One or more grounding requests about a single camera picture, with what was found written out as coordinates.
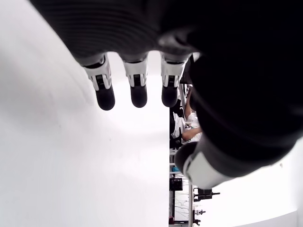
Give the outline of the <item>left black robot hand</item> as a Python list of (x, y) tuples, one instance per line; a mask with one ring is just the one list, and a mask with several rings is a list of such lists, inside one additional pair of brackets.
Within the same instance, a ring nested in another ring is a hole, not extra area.
[(82, 66), (98, 105), (115, 105), (108, 52), (121, 57), (134, 106), (147, 103), (147, 54), (161, 54), (162, 102), (172, 107), (189, 56), (202, 137), (178, 169), (210, 189), (282, 159), (303, 135), (300, 0), (34, 0)]

